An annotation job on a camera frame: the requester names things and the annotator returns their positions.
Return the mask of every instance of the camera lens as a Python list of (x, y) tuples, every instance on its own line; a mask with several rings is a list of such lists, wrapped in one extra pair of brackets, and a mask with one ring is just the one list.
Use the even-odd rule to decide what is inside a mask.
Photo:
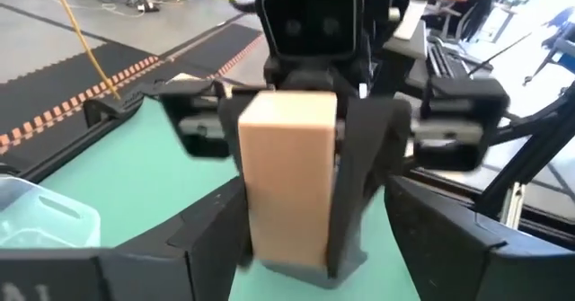
[(325, 18), (323, 20), (323, 32), (327, 36), (334, 36), (340, 31), (340, 23), (335, 18)]
[(291, 37), (299, 36), (302, 31), (302, 24), (297, 20), (290, 19), (286, 22), (286, 34)]

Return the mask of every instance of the teal table surface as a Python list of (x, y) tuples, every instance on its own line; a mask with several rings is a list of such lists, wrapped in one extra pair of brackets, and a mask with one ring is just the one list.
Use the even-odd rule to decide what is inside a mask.
[[(114, 247), (173, 217), (237, 175), (231, 160), (190, 158), (158, 102), (136, 115), (40, 185), (96, 208), (102, 246)], [(383, 192), (363, 220), (367, 262), (341, 287), (317, 288), (254, 263), (238, 270), (231, 301), (419, 300), (387, 220)]]

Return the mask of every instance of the wooden block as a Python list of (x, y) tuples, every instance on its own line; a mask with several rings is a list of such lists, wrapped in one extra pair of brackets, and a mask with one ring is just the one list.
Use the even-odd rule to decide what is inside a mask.
[(194, 76), (194, 75), (189, 75), (189, 74), (185, 74), (185, 73), (179, 73), (178, 75), (174, 76), (173, 81), (182, 81), (182, 80), (200, 80), (200, 78)]
[(324, 267), (336, 106), (333, 93), (264, 91), (240, 116), (256, 258)]

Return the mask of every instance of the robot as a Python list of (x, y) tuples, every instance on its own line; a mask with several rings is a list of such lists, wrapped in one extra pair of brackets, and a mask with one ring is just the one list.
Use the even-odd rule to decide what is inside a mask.
[(146, 244), (153, 255), (131, 243), (0, 255), (0, 281), (33, 295), (30, 282), (41, 281), (62, 301), (225, 301), (236, 269), (258, 260), (337, 288), (369, 257), (360, 220), (382, 185), (397, 186), (408, 140), (420, 166), (473, 170), (509, 104), (495, 80), (432, 78), (416, 125), (408, 102), (370, 95), (372, 52), (391, 37), (407, 1), (233, 4), (261, 20), (267, 87), (229, 95), (217, 80), (183, 81), (148, 95), (163, 105), (186, 154), (232, 156), (239, 175), (166, 223), (169, 230), (145, 233), (155, 235)]

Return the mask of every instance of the orange striped pattern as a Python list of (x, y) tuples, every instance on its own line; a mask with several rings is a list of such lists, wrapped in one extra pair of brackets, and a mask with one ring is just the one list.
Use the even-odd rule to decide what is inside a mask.
[[(118, 72), (116, 75), (112, 75), (110, 80), (114, 88), (118, 90), (163, 63), (164, 62), (160, 61), (156, 56), (149, 57)], [(30, 139), (34, 135), (40, 134), (45, 129), (51, 128), (56, 123), (81, 111), (82, 105), (87, 99), (93, 97), (103, 98), (109, 94), (111, 94), (111, 91), (106, 84), (100, 82), (86, 89), (84, 92), (60, 103), (58, 106), (44, 111), (30, 121), (24, 122), (19, 128), (14, 128), (6, 134), (0, 134), (0, 155), (6, 153), (11, 147), (20, 145), (23, 140)]]
[[(191, 48), (199, 45), (201, 42), (214, 36), (216, 33), (221, 32), (223, 29), (208, 35), (206, 38), (192, 44), (186, 50), (178, 52), (167, 59), (168, 62), (174, 61), (182, 52), (190, 50)], [(262, 40), (263, 35), (253, 40), (248, 44), (241, 52), (239, 52), (235, 57), (230, 59), (225, 63), (217, 73), (206, 77), (206, 79), (218, 78), (229, 72), (235, 65), (237, 65), (242, 59), (244, 59)], [(116, 75), (111, 76), (111, 81), (116, 89), (121, 89), (126, 84), (131, 83), (136, 80), (136, 78), (142, 76), (143, 74), (151, 71), (154, 68), (166, 63), (166, 61), (160, 61), (158, 57), (149, 57), (137, 62), (133, 66), (127, 67), (123, 71), (118, 72)], [(103, 98), (106, 95), (111, 94), (111, 91), (107, 89), (104, 82), (100, 82), (88, 89), (83, 93), (79, 93), (77, 96), (62, 102), (58, 106), (45, 111), (39, 116), (34, 117), (31, 121), (25, 122), (21, 127), (13, 129), (10, 133), (0, 135), (0, 155), (8, 151), (10, 147), (18, 146), (23, 140), (33, 137), (35, 134), (40, 134), (46, 128), (53, 127), (56, 123), (64, 120), (67, 117), (74, 115), (76, 112), (82, 110), (82, 104), (87, 99), (98, 97)]]
[(258, 36), (255, 40), (248, 44), (241, 52), (237, 53), (234, 58), (225, 63), (218, 71), (217, 75), (222, 76), (229, 72), (236, 64), (244, 59), (255, 47), (264, 39), (263, 35)]
[(205, 42), (206, 40), (211, 39), (212, 37), (218, 35), (218, 33), (224, 31), (225, 29), (227, 29), (229, 26), (231, 26), (232, 24), (227, 24), (224, 25), (222, 28), (218, 28), (215, 31), (210, 32), (208, 35), (205, 35), (204, 37), (200, 38), (199, 40), (194, 41), (193, 43), (191, 43), (190, 45), (184, 47), (183, 49), (180, 49), (178, 51), (176, 51), (175, 53), (171, 54), (167, 60), (170, 61), (174, 61), (176, 58), (180, 57), (181, 55), (189, 52), (191, 49), (197, 47), (199, 44)]

